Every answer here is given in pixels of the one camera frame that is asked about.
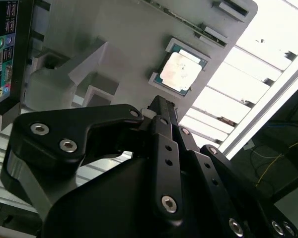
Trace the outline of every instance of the motherboard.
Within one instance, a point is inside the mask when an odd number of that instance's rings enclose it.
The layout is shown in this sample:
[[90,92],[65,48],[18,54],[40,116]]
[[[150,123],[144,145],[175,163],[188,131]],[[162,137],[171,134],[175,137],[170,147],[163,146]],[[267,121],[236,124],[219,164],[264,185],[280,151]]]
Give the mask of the motherboard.
[[17,0],[0,0],[0,102],[10,95],[17,12]]

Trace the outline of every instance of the mounting hole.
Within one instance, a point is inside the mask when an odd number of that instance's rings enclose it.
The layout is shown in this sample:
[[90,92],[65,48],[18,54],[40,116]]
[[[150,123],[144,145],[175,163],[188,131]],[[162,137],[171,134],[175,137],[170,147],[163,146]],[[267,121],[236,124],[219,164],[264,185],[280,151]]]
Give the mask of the mounting hole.
[[168,150],[168,151],[172,151],[172,148],[168,145],[165,146],[165,148]]
[[133,115],[134,117],[139,117],[139,114],[133,110],[130,111],[130,114]]
[[46,135],[50,132],[50,129],[47,127],[47,125],[35,123],[31,125],[31,131],[36,135]]
[[215,185],[215,186],[219,186],[219,182],[218,181],[216,181],[216,179],[212,179],[212,183]]
[[165,160],[165,163],[169,166],[172,166],[173,165],[173,162],[171,160]]
[[165,124],[165,125],[168,125],[168,122],[167,122],[167,120],[166,120],[166,119],[164,119],[164,118],[161,118],[161,119],[160,119],[160,121],[161,121],[163,124]]

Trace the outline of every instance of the processor chip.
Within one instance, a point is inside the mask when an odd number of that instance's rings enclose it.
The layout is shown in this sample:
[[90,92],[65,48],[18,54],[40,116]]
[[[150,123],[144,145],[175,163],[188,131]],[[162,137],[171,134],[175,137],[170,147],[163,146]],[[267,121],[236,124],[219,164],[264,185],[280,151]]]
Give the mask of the processor chip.
[[202,70],[202,66],[193,61],[194,56],[186,54],[173,52],[160,74],[162,84],[178,92],[189,90]]

